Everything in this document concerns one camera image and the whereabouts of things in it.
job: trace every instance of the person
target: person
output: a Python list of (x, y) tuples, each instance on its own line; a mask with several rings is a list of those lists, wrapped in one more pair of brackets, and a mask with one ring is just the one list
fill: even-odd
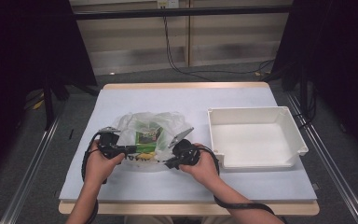
[[(90, 148), (84, 184), (76, 201), (75, 207), (66, 223), (86, 223), (94, 209), (94, 204), (104, 180), (111, 175), (115, 166), (124, 159), (124, 154), (108, 160), (97, 148), (95, 140)], [(180, 165), (179, 168), (193, 176), (201, 185), (224, 203), (251, 203), (252, 201), (238, 193), (220, 178), (216, 171), (212, 156), (201, 151), (199, 162), (194, 165)], [(228, 209), (237, 223), (282, 224), (281, 220), (262, 209)]]

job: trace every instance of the white tray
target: white tray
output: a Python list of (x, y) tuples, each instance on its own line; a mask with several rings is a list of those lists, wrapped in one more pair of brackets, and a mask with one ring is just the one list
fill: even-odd
[(212, 149), (223, 167), (291, 167), (308, 148), (286, 106), (211, 108)]

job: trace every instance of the white table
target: white table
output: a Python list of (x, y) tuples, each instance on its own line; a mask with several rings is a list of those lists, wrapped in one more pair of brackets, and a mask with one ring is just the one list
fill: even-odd
[[(269, 85), (244, 83), (142, 83), (109, 84), (100, 93), (88, 127), (74, 156), (60, 199), (60, 212), (69, 214), (82, 186), (81, 160), (90, 138), (117, 116), (137, 112), (177, 111), (195, 127), (187, 137), (209, 147), (207, 107), (275, 106)], [(142, 173), (118, 166), (99, 194), (100, 214), (164, 216), (228, 216), (213, 202), (212, 194), (191, 176), (176, 170)], [(313, 216), (319, 213), (316, 195), (302, 162), (270, 172), (222, 171), (237, 191), (266, 203), (279, 216)]]

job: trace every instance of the plastic bag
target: plastic bag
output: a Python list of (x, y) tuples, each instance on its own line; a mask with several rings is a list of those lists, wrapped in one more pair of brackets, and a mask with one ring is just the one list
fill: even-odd
[(169, 143), (191, 125), (178, 112), (144, 112), (117, 118), (113, 127), (121, 130), (118, 145), (137, 146), (137, 154), (129, 156), (129, 161), (139, 164), (158, 163), (171, 158)]

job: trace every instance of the table edge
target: table edge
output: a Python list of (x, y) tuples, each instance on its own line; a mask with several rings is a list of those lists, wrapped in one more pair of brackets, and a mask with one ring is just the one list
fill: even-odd
[[(318, 202), (266, 203), (277, 216), (311, 217), (319, 214)], [(62, 214), (70, 214), (75, 202), (60, 201)], [(99, 203), (98, 214), (119, 216), (230, 216), (227, 209), (215, 203)]]
[(266, 82), (164, 82), (164, 83), (114, 83), (103, 90), (181, 89), (181, 88), (269, 88)]

